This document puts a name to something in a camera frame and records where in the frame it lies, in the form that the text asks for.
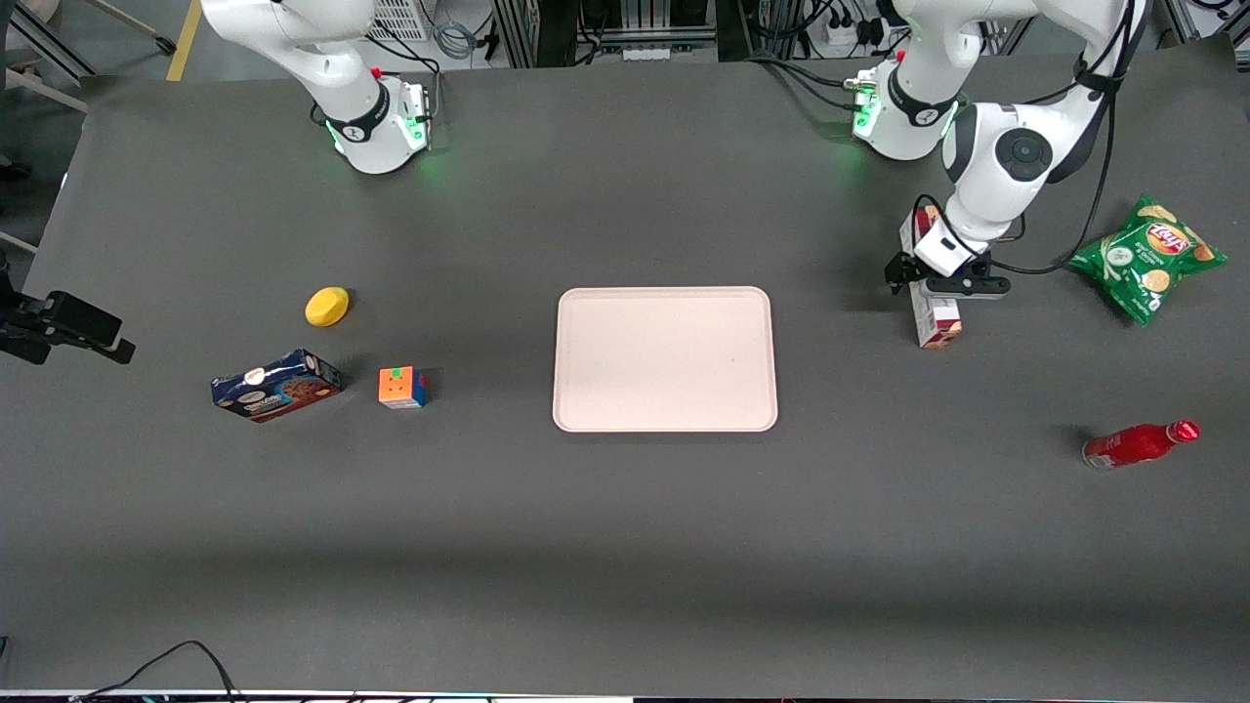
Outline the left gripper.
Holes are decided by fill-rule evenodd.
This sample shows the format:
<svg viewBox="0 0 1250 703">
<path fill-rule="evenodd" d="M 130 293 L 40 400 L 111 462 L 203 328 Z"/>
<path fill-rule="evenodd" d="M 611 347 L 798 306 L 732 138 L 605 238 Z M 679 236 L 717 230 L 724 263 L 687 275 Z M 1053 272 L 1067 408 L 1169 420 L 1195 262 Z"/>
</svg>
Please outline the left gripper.
<svg viewBox="0 0 1250 703">
<path fill-rule="evenodd" d="M 988 280 L 994 276 L 992 265 L 981 254 L 982 241 L 964 236 L 958 228 L 948 226 L 941 216 L 930 218 L 928 230 L 912 245 L 912 255 L 934 276 L 952 276 L 966 264 L 968 279 Z M 884 279 L 892 295 L 921 280 L 921 263 L 912 255 L 898 251 L 884 266 Z"/>
</svg>

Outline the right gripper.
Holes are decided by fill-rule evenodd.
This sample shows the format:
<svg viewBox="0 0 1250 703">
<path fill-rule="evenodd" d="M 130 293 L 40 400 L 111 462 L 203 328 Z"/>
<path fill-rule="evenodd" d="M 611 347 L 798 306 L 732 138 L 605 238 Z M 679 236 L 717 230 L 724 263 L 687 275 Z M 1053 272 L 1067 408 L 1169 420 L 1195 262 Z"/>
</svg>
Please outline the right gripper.
<svg viewBox="0 0 1250 703">
<path fill-rule="evenodd" d="M 19 360 L 42 365 L 50 354 L 51 346 L 40 339 L 44 335 L 46 324 L 41 320 L 45 311 L 46 300 L 28 296 L 22 293 L 1 294 L 1 339 L 0 348 L 8 355 L 18 357 Z M 108 357 L 108 360 L 118 364 L 129 364 L 138 346 L 124 338 L 118 339 L 111 346 L 98 346 L 98 354 Z"/>
</svg>

